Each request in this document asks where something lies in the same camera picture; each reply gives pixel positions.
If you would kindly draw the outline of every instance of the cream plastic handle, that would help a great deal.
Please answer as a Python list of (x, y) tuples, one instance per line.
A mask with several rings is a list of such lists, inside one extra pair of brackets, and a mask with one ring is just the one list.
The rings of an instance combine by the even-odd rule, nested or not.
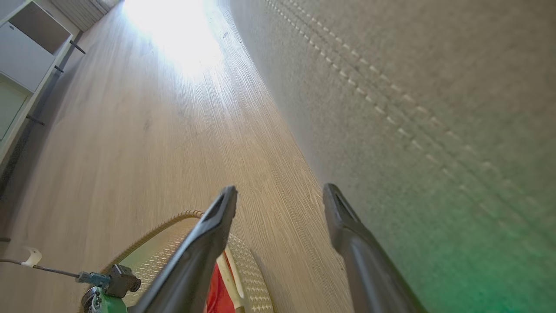
[[(222, 275), (222, 280), (224, 280), (224, 286), (226, 286), (226, 290), (228, 291), (230, 299), (234, 304), (234, 309), (238, 309), (240, 307), (245, 308), (245, 293), (243, 290), (243, 285), (241, 283), (239, 271), (237, 270), (236, 262), (228, 246), (226, 246), (224, 252), (226, 253), (226, 256), (224, 256), (223, 253), (216, 259), (216, 264), (218, 264), (220, 275)], [(231, 273), (230, 268), (228, 268), (228, 262), (226, 262), (226, 258), (230, 263), (230, 268), (232, 269)]]

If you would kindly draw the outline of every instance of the white cabinet door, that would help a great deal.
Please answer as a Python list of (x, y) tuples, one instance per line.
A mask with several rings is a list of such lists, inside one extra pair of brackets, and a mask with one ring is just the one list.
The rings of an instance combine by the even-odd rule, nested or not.
[(0, 71), (31, 92), (37, 90), (54, 56), (10, 23), (0, 27)]

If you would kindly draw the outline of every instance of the beige basket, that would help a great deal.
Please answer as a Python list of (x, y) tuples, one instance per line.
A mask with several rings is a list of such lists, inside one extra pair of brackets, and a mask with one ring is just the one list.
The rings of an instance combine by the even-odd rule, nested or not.
[[(122, 252), (102, 271), (108, 273), (112, 264), (119, 263), (131, 268), (141, 279), (141, 288), (137, 292), (129, 292), (123, 298), (126, 306), (135, 305), (151, 286), (202, 214), (200, 211), (185, 211), (176, 215)], [(247, 246), (230, 234), (225, 251), (231, 273), (223, 255), (218, 258), (217, 264), (235, 308), (243, 307), (246, 313), (273, 312), (265, 280)]]

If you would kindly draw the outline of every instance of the black metal leg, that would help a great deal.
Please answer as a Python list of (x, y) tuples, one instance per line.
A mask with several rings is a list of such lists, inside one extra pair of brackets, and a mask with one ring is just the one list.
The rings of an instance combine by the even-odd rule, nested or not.
[(33, 122), (35, 122), (35, 123), (37, 123), (37, 124), (41, 124), (41, 125), (44, 126), (44, 123), (43, 123), (43, 122), (41, 122), (39, 119), (36, 119), (36, 118), (30, 116), (29, 114), (27, 114), (26, 118), (28, 118), (30, 121), (33, 121)]
[(81, 51), (83, 54), (85, 54), (85, 51), (83, 51), (83, 49), (81, 49), (80, 46), (78, 46), (75, 42), (73, 42), (73, 40), (70, 40), (70, 45), (74, 46), (75, 49), (78, 49), (79, 51)]

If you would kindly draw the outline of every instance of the white tape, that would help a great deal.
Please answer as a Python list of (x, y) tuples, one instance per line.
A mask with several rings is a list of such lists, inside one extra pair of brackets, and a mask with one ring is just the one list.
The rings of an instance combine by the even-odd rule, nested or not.
[(29, 259), (21, 263), (21, 265), (28, 267), (37, 265), (38, 261), (42, 259), (42, 254), (39, 252), (39, 250), (31, 247), (25, 247), (25, 249), (27, 249), (31, 255), (29, 256)]

